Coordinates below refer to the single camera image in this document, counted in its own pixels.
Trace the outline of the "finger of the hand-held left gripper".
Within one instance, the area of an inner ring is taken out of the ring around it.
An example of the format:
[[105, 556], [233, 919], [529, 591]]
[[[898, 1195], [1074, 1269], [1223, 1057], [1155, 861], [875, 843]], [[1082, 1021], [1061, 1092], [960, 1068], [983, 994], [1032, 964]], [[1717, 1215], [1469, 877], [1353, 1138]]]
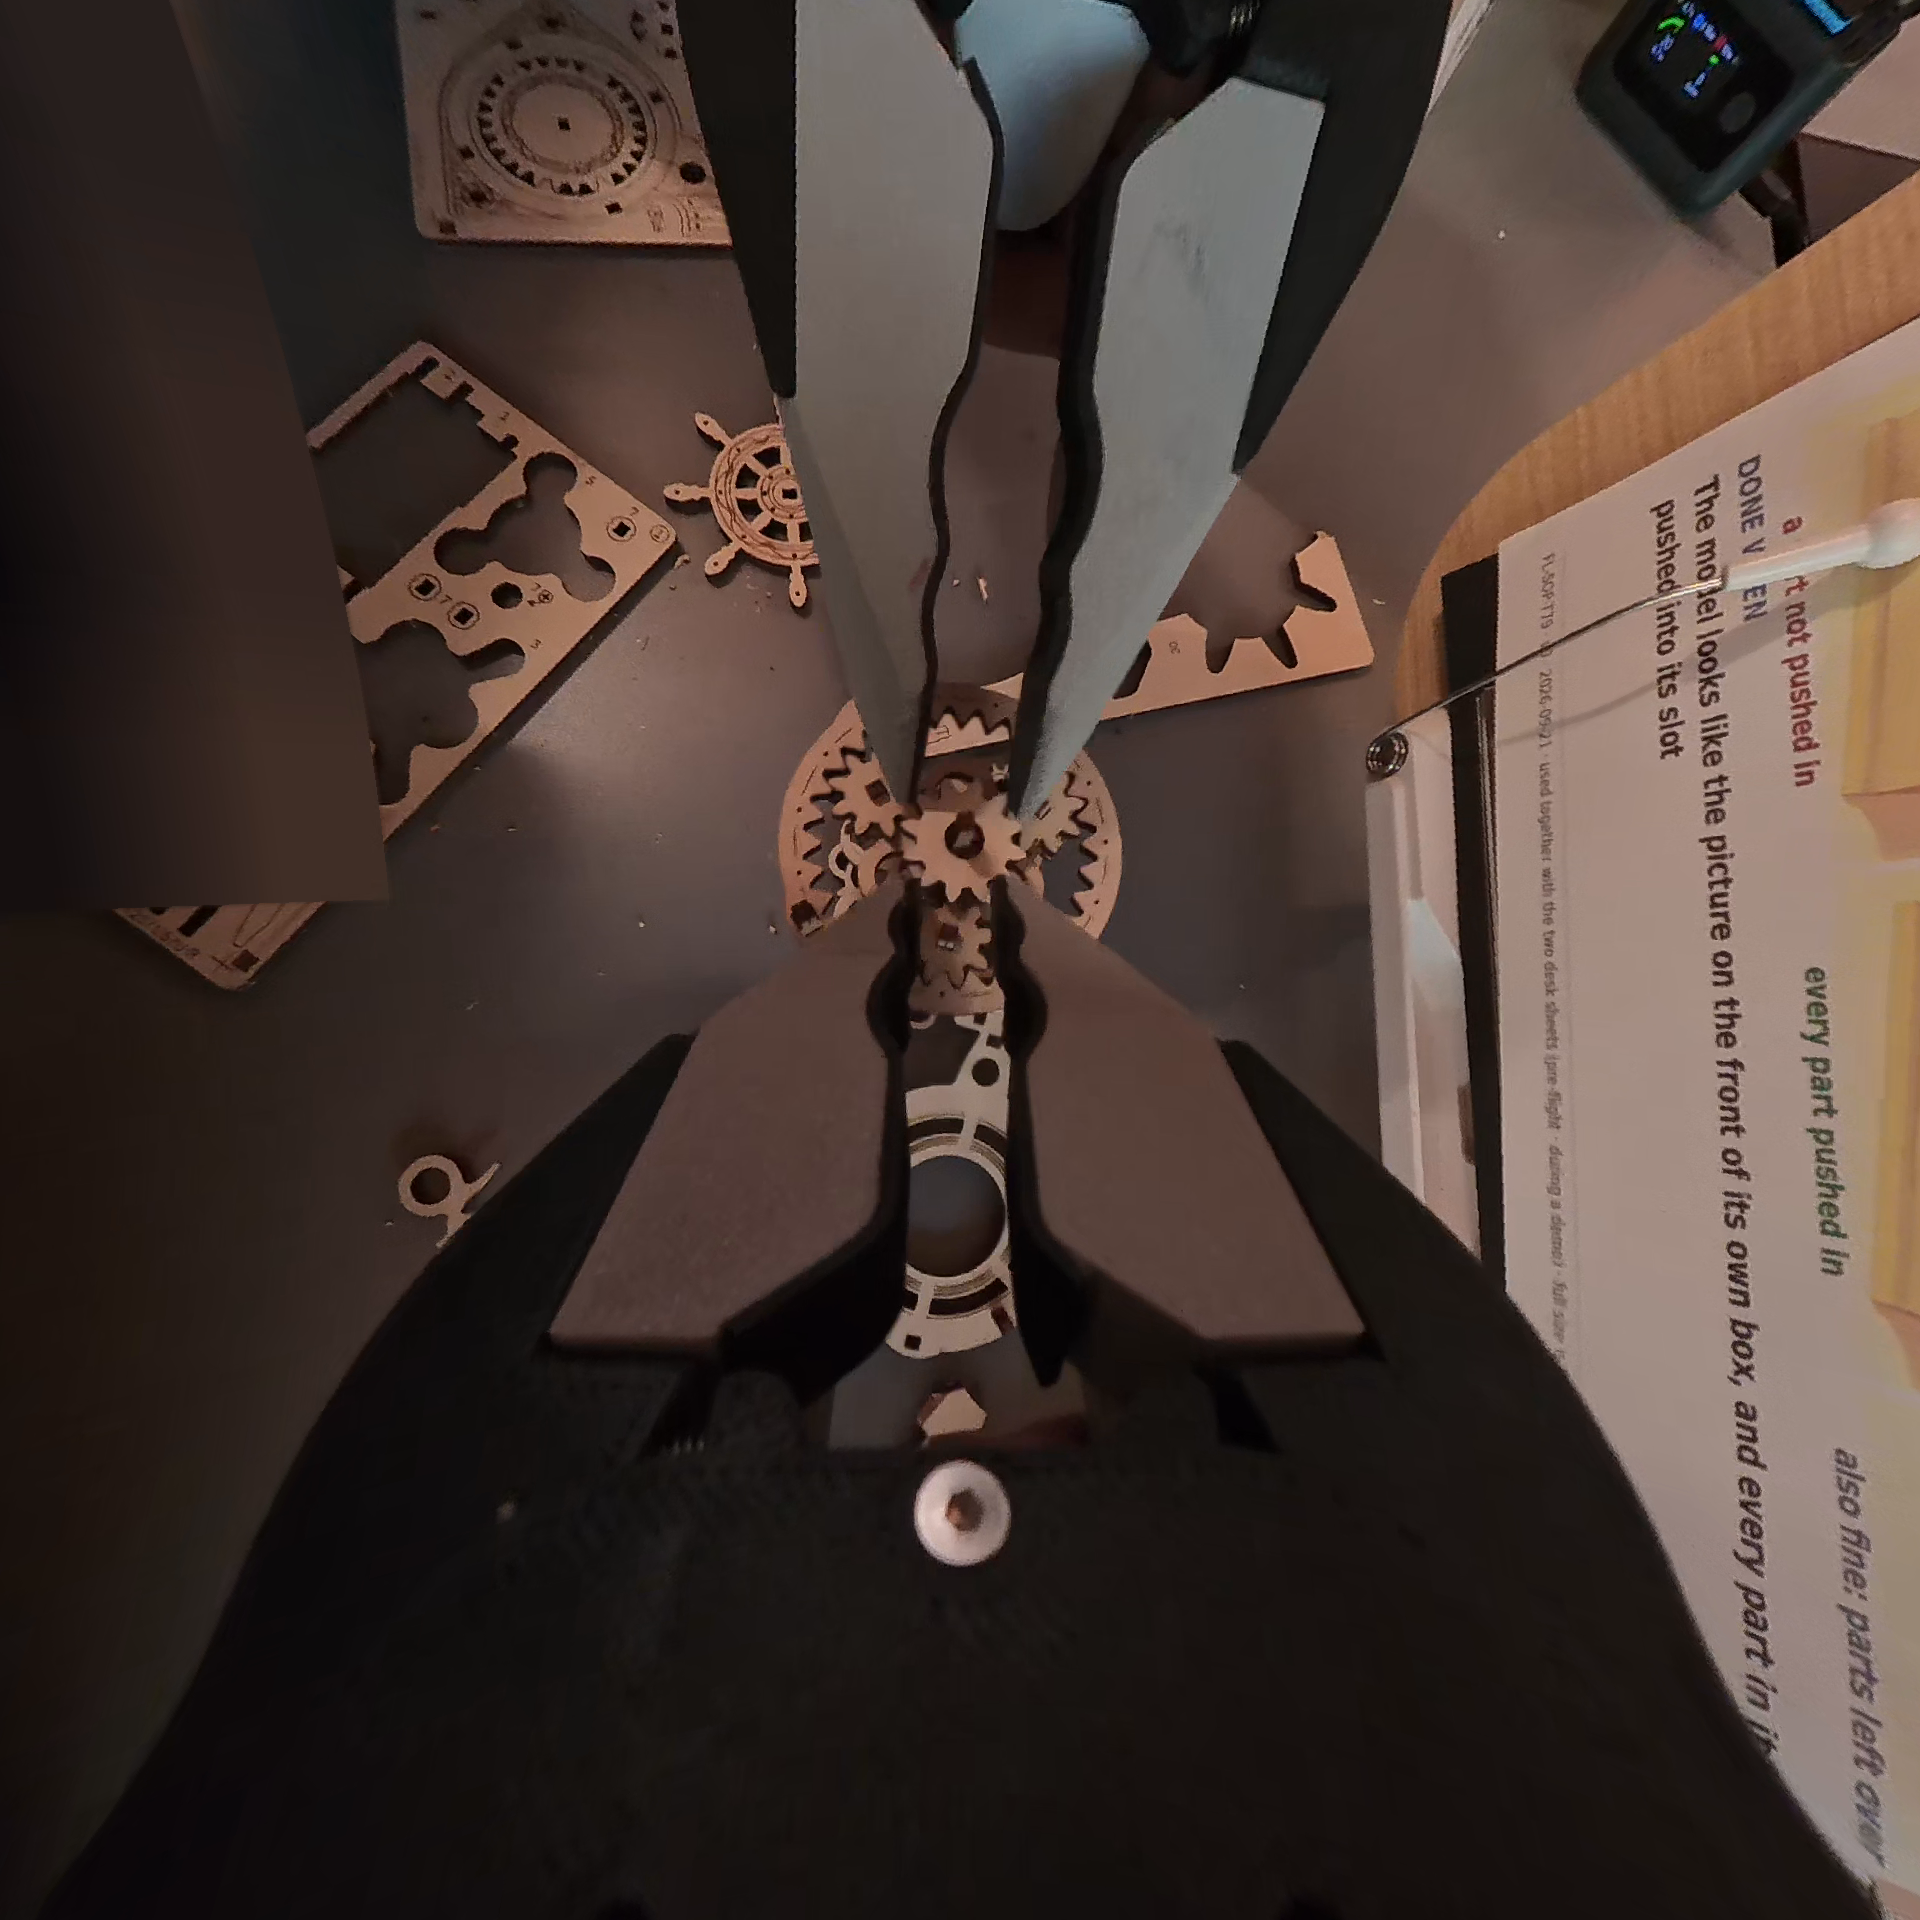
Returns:
[[921, 779], [1001, 135], [911, 3], [799, 4], [799, 381], [781, 399], [823, 601], [893, 799]]
[[1029, 820], [1084, 750], [1235, 485], [1249, 398], [1323, 105], [1226, 81], [1140, 133], [1080, 235], [1008, 803]]

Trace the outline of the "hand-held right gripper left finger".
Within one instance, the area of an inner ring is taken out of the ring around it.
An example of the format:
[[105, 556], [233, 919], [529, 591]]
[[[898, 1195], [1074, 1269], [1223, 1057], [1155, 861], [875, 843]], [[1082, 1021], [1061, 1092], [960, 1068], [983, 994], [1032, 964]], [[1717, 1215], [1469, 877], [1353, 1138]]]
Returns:
[[905, 1297], [917, 895], [867, 895], [693, 1039], [552, 1340], [833, 1387]]

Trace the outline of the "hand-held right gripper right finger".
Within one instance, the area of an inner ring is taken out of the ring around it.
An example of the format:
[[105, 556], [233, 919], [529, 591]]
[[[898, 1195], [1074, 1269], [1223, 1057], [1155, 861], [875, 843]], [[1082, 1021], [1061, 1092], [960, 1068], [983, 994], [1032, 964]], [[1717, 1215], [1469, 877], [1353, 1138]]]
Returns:
[[994, 970], [1037, 1380], [1356, 1348], [1360, 1311], [1212, 1033], [1043, 895], [994, 898]]

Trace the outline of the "round wooden frame part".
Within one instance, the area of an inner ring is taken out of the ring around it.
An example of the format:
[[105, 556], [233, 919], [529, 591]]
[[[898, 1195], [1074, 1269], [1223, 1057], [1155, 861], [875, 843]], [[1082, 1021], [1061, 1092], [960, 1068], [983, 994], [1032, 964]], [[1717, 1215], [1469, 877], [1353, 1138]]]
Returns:
[[1017, 1323], [1001, 1011], [919, 1021], [907, 1068], [903, 1305], [888, 1345], [936, 1359], [978, 1350]]

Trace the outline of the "wooden gear model assembly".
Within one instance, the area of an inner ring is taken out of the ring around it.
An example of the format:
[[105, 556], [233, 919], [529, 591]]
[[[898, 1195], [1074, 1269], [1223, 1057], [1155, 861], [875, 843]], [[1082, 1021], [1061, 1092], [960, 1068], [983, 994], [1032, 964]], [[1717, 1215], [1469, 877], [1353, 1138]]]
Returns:
[[898, 799], [881, 772], [863, 718], [849, 705], [793, 774], [780, 826], [786, 917], [799, 935], [842, 919], [891, 877], [919, 884], [919, 1018], [960, 1018], [1001, 1009], [992, 957], [992, 900], [948, 903], [905, 867], [900, 823], [929, 807], [999, 797], [1020, 827], [1021, 882], [1099, 935], [1120, 890], [1120, 823], [1108, 786], [1088, 754], [1074, 756], [1034, 823], [1007, 797], [1016, 691], [946, 686], [936, 695], [919, 786]]

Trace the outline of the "small wooden gear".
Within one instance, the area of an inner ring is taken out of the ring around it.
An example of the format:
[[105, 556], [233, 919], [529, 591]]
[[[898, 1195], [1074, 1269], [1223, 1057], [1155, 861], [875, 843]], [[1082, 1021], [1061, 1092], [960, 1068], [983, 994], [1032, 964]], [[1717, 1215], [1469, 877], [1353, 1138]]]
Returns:
[[992, 882], [1020, 876], [1026, 865], [1020, 827], [999, 797], [925, 807], [903, 818], [900, 853], [919, 882], [954, 905], [986, 905]]

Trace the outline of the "wooden ship wheel part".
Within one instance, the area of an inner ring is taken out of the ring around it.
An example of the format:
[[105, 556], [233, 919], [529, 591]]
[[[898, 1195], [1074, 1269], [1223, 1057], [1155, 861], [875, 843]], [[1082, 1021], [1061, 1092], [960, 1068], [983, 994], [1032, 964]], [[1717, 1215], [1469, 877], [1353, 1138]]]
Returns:
[[755, 561], [784, 577], [788, 603], [805, 612], [818, 551], [781, 422], [756, 422], [736, 435], [703, 412], [693, 422], [713, 446], [708, 476], [705, 483], [671, 483], [664, 498], [676, 508], [708, 509], [722, 541], [705, 572], [716, 579], [735, 561]]

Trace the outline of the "small wooden loop part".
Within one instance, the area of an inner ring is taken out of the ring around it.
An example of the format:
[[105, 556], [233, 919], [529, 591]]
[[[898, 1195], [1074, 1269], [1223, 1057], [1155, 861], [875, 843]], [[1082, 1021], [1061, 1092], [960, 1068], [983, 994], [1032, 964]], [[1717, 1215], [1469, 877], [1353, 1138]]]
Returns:
[[421, 1154], [400, 1171], [395, 1191], [410, 1215], [440, 1223], [436, 1245], [448, 1245], [496, 1173], [498, 1163], [466, 1173], [451, 1154]]

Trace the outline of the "jagged wooden sheet strip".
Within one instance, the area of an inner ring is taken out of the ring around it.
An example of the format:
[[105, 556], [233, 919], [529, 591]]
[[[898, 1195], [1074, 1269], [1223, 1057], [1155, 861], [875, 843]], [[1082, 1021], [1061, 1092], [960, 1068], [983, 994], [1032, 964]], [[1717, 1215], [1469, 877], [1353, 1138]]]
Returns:
[[1167, 615], [1148, 636], [1129, 678], [1108, 700], [1104, 721], [1210, 705], [1250, 691], [1331, 678], [1375, 662], [1352, 577], [1331, 535], [1290, 557], [1293, 609], [1268, 636], [1236, 633], [1210, 653], [1212, 636], [1189, 611]]

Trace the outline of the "punched-out wooden part sheet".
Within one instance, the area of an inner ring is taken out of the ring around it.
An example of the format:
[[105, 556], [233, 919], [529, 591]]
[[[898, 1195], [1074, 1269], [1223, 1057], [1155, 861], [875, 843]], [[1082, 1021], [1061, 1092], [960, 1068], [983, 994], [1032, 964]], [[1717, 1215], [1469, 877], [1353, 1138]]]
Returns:
[[495, 393], [435, 342], [412, 342], [306, 430], [317, 459], [393, 395], [500, 455], [455, 509], [435, 516], [392, 565], [339, 562], [368, 710], [403, 644], [421, 644], [464, 710], [443, 725], [370, 718], [379, 830], [395, 836], [447, 779], [675, 556], [668, 522]]

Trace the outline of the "wooden document stand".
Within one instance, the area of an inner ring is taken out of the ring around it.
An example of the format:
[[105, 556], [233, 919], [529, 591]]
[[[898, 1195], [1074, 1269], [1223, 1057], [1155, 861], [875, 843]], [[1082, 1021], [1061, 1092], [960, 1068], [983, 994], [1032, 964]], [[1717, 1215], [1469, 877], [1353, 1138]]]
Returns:
[[[1915, 183], [1857, 214], [1717, 318], [1544, 431], [1457, 516], [1415, 591], [1400, 700], [1448, 695], [1442, 579], [1761, 403], [1915, 325]], [[1450, 713], [1368, 797], [1387, 1166], [1477, 1252]]]

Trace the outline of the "black device with display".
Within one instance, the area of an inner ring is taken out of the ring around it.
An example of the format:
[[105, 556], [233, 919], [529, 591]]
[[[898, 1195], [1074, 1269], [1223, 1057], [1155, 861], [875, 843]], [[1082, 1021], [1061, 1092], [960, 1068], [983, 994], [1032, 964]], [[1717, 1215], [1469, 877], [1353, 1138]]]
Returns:
[[1746, 190], [1915, 15], [1915, 3], [1629, 3], [1576, 98], [1680, 214]]

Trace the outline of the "engraved uncut wooden sheet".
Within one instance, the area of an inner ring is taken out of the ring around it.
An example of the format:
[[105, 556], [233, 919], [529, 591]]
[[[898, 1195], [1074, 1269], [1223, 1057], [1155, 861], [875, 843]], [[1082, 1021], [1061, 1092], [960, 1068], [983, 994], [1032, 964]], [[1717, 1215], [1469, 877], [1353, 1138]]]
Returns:
[[727, 249], [675, 3], [397, 3], [418, 231]]

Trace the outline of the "printed task sheet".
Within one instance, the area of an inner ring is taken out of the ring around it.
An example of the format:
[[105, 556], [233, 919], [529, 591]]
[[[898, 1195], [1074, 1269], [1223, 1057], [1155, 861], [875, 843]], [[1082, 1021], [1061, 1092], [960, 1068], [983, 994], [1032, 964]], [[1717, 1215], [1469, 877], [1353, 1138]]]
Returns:
[[1915, 1914], [1915, 325], [1498, 556], [1504, 1271], [1748, 1732]]

